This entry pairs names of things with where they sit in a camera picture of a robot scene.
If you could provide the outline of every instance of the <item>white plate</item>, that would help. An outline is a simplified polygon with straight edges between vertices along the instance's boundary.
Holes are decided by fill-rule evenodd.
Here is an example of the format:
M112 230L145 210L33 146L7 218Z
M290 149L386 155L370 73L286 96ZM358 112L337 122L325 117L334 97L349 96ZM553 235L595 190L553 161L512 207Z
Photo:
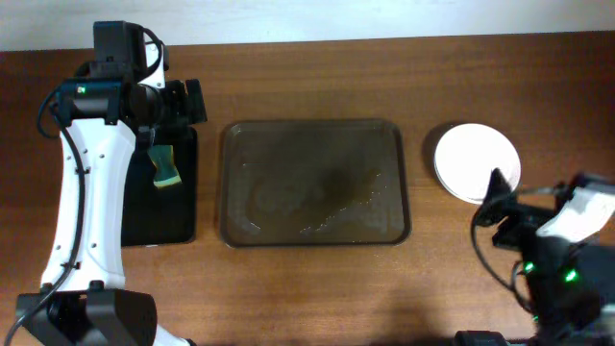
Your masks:
M444 134L433 162L444 188L474 204L482 203L495 168L500 168L513 190L521 178L519 155L510 140L480 124L459 125Z

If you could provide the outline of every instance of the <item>white plastic piece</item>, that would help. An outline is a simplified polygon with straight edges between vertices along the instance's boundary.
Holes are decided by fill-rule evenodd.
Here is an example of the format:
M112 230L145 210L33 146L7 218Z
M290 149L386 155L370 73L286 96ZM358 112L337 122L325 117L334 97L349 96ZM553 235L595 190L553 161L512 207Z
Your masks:
M156 338L153 346L189 346L190 343L186 340L173 336L165 328L160 325L156 326Z
M579 242L601 230L615 212L615 195L577 187L573 198L536 231L539 236L559 236Z
M156 44L149 43L145 45L145 57L148 67L156 62L156 59L158 58L158 47ZM164 88L164 53L162 53L160 64L158 65L156 71L140 81L139 84L148 85L155 88Z
M512 143L480 124L459 125L440 138L433 158L440 183L455 197L481 204L491 172L500 168L514 190L521 178L521 161Z
M121 227L124 184L135 135L123 122L105 125L104 119L73 120L67 128L84 163L86 205L84 229L77 262L79 269L59 291L88 289L91 281L102 281L105 288L123 288ZM41 285L54 283L68 262L75 237L79 198L79 176L73 153L61 136L64 159L58 228Z

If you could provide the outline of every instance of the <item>brown tabletop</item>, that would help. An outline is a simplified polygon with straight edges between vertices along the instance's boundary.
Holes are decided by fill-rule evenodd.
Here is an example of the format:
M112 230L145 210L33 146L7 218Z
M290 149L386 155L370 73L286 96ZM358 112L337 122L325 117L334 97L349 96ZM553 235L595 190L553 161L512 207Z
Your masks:
M61 146L36 131L44 96L92 52L0 53L0 334L36 292L55 233ZM533 334L531 316L480 266L476 206L434 179L443 125L503 132L522 185L581 171L615 177L615 33L430 37L170 48L167 79L198 78L194 242L122 252L126 287L156 299L160 323L198 344L382 344L458 330ZM405 145L412 235L396 247L234 250L218 233L221 137L240 120L383 118ZM518 255L480 244L507 275ZM603 240L615 242L613 227ZM14 341L34 341L21 330Z

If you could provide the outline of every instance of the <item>green object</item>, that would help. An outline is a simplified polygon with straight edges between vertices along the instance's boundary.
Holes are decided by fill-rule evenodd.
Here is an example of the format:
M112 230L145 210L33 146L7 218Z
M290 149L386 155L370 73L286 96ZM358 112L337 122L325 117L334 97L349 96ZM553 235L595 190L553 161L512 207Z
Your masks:
M147 155L156 167L155 187L163 188L182 182L180 172L175 166L172 145L155 145L147 151Z
M524 266L524 270L526 271L526 273L529 273L530 271L534 270L534 263L526 262L526 266Z
M569 283L569 282L576 280L577 278L578 278L577 270L572 269L571 271L568 272L568 274L566 274L566 278L564 280L566 281L566 283Z

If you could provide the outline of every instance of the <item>rectangular tray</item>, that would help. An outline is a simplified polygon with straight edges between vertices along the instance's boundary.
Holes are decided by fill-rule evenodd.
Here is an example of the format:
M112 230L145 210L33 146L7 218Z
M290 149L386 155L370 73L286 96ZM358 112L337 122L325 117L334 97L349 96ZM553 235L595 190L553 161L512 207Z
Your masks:
M238 123L224 138L220 234L232 247L398 244L406 191L390 122Z

